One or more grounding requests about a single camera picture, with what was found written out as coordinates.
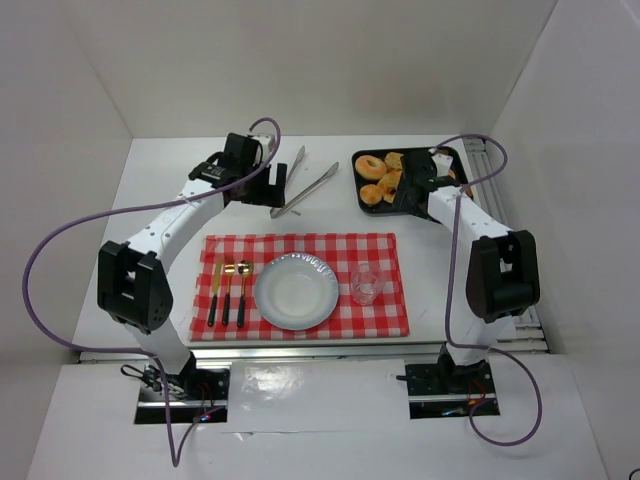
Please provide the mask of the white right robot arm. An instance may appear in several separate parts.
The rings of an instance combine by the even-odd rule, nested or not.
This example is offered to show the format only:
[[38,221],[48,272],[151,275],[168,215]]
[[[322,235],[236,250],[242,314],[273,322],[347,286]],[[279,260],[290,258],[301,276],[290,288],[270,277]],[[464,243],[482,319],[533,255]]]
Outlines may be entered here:
[[486,359],[502,332],[540,298],[536,243],[474,202],[459,181],[440,176],[434,149],[401,157],[393,206],[452,233],[445,304],[446,354],[465,368]]

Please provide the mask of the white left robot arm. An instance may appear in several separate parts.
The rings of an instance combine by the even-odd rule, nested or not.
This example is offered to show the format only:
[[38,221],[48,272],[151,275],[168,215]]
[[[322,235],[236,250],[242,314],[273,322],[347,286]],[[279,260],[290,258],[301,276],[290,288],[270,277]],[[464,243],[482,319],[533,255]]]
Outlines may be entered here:
[[277,146],[273,135],[229,134],[222,151],[189,173],[176,205],[125,242],[108,241],[99,251],[99,308],[159,359],[168,380],[189,395],[210,380],[169,319],[173,295],[167,273],[187,243],[229,202],[283,205],[287,167],[278,165],[271,183],[263,164]]

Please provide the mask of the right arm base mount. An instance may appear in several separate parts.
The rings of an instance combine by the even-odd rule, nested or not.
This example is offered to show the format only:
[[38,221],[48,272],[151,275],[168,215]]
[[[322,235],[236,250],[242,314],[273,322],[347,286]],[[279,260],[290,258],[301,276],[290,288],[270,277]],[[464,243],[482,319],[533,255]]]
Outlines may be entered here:
[[396,376],[406,385],[412,420],[497,416],[500,408],[489,363],[457,366],[442,351],[433,362],[409,363]]

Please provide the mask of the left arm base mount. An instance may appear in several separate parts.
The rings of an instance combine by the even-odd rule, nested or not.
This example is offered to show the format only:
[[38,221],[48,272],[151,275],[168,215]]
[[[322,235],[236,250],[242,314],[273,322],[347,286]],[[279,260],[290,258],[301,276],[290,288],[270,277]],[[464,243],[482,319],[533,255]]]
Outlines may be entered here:
[[[134,423],[165,424],[165,391],[158,370],[152,365],[139,368],[124,364],[120,367],[120,373],[139,382]],[[204,424],[226,423],[230,373],[229,367],[208,370],[207,379],[191,390],[184,390],[175,379],[170,378],[168,400],[171,422],[189,424],[198,420]]]

